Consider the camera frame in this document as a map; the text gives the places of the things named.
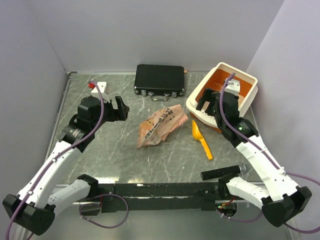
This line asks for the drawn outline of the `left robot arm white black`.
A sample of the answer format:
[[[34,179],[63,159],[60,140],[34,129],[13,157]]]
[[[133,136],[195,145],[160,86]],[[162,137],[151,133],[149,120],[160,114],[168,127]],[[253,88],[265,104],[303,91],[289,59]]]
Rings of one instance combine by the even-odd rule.
[[[10,217],[5,239],[10,238],[13,223],[42,235],[52,225],[55,217],[74,202],[95,200],[100,192],[99,182],[94,177],[82,174],[73,183],[53,193],[56,184],[67,168],[84,152],[94,140],[95,132],[106,122],[125,121],[130,108],[120,96],[112,101],[88,96],[81,100],[77,112],[62,130],[51,155],[36,175],[17,194],[8,194],[2,205]]]

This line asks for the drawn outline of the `yellow plastic litter scoop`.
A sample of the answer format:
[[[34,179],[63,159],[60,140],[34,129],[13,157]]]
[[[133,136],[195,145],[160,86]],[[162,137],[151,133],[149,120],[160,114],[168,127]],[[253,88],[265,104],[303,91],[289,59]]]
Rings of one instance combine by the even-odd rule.
[[[213,155],[211,153],[211,150],[210,150],[205,138],[202,136],[197,123],[194,120],[192,120],[191,127],[192,127],[193,138],[201,143],[207,158],[211,161],[213,159]]]

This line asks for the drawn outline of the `pink cat litter bag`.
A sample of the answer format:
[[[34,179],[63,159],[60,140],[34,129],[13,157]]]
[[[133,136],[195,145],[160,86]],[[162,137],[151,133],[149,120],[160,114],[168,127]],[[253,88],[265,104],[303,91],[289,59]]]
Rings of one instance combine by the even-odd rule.
[[[180,104],[154,112],[139,125],[137,147],[155,146],[183,125],[189,118]]]

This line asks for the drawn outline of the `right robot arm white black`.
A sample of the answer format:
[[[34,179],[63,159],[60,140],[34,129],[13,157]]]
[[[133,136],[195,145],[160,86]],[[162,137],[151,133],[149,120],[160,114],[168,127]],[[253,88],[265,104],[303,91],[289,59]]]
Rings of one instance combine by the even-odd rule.
[[[249,161],[264,187],[229,173],[219,180],[218,193],[223,199],[237,196],[254,204],[270,224],[280,227],[305,209],[312,192],[306,186],[299,186],[270,154],[258,130],[240,116],[238,99],[227,91],[220,94],[206,88],[196,109],[201,110],[209,103],[204,112],[215,119],[222,135]]]

